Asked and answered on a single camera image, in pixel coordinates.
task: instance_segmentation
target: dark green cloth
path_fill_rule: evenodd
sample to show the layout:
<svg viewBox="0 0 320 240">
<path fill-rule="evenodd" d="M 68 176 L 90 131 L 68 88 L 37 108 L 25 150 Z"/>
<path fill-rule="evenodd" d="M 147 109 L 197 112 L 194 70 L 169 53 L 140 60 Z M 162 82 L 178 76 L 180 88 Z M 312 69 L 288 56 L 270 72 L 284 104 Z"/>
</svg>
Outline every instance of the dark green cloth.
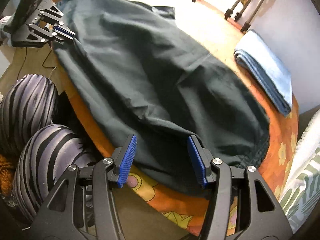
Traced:
<svg viewBox="0 0 320 240">
<path fill-rule="evenodd" d="M 187 152 L 195 134 L 213 157 L 259 166 L 269 147 L 264 109 L 241 80 L 174 20 L 125 0 L 62 0 L 76 38 L 54 52 L 115 147 L 138 139 L 141 171 L 201 195 Z"/>
</svg>

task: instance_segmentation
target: light blue towel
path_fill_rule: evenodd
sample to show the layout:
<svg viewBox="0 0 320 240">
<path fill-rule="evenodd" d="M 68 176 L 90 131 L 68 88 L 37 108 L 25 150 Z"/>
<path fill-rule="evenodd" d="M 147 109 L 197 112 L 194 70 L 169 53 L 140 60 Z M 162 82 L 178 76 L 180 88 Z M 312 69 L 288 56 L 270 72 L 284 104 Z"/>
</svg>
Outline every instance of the light blue towel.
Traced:
<svg viewBox="0 0 320 240">
<path fill-rule="evenodd" d="M 284 116 L 292 109 L 291 74 L 262 38 L 249 30 L 239 41 L 234 57 L 248 69 Z"/>
</svg>

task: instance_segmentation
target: metal screw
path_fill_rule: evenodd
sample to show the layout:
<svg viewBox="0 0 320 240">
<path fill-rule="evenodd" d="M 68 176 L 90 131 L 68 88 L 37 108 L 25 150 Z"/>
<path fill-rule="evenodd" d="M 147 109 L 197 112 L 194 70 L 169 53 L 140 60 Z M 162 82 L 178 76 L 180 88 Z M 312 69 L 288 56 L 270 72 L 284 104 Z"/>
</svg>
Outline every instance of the metal screw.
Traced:
<svg viewBox="0 0 320 240">
<path fill-rule="evenodd" d="M 74 171 L 76 168 L 77 168 L 77 165 L 75 165 L 75 164 L 71 164 L 68 166 L 69 171 Z"/>
<path fill-rule="evenodd" d="M 110 164 L 110 163 L 112 163 L 112 159 L 111 158 L 104 158 L 102 162 L 104 164 Z"/>
<path fill-rule="evenodd" d="M 215 164 L 215 165 L 220 165 L 222 163 L 222 160 L 219 159 L 219 158 L 215 158 L 212 160 L 212 162 Z"/>
<path fill-rule="evenodd" d="M 255 172 L 256 171 L 256 167 L 255 166 L 248 166 L 248 171 Z"/>
</svg>

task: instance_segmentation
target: folded cloth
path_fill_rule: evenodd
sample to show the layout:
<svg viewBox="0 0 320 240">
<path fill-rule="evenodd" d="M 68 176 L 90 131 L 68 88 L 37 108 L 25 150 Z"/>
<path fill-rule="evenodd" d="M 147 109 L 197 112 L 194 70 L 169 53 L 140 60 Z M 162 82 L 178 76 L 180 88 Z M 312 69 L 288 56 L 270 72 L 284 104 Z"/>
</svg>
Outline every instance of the folded cloth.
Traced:
<svg viewBox="0 0 320 240">
<path fill-rule="evenodd" d="M 249 30 L 237 44 L 234 57 L 250 70 L 278 111 L 288 115 L 292 109 L 291 74 L 262 38 Z"/>
</svg>

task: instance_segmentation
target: fluffy orange fabric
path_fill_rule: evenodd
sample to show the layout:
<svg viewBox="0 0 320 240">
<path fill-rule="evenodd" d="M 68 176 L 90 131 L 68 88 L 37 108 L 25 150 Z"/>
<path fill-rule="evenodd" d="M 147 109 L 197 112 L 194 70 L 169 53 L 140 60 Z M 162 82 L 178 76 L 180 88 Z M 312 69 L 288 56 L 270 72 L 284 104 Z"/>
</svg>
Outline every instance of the fluffy orange fabric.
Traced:
<svg viewBox="0 0 320 240">
<path fill-rule="evenodd" d="M 16 161 L 0 154 L 0 191 L 9 195 L 12 189 L 12 180 Z"/>
</svg>

